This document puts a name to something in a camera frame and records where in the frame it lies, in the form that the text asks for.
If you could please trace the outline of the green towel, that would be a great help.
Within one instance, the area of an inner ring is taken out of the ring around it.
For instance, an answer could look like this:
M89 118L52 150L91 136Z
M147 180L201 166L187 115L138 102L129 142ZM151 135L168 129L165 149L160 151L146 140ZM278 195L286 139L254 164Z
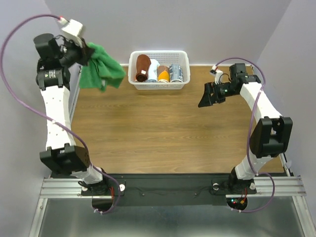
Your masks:
M113 59L103 46L89 42L94 50L86 66L81 68L79 87L97 88L105 92L108 86L118 89L126 76L124 68Z

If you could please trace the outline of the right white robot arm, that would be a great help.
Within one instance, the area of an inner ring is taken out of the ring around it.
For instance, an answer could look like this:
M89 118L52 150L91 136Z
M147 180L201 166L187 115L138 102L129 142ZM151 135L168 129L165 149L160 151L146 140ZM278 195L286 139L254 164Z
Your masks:
M214 180L215 195L255 192L254 177L273 158L287 150L293 121L284 117L272 105L264 93L264 84L257 75L250 75L244 63L229 67L228 82L222 82L223 72L213 66L210 73L213 82L204 85L204 93L198 107L208 107L225 102L227 97L240 95L252 111L246 142L246 156L235 166L226 181Z

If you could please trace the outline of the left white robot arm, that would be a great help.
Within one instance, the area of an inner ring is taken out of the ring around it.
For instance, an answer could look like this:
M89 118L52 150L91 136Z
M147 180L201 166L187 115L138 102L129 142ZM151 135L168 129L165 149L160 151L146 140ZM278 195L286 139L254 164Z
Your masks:
M45 103L47 142L39 157L53 173L71 175L80 179L84 191L106 194L110 188L104 170L94 168L88 150L77 146L70 133L69 113L70 71L75 64L86 65L94 50L86 44L76 45L64 38L59 46L53 34L45 33L33 39L40 56L36 82Z

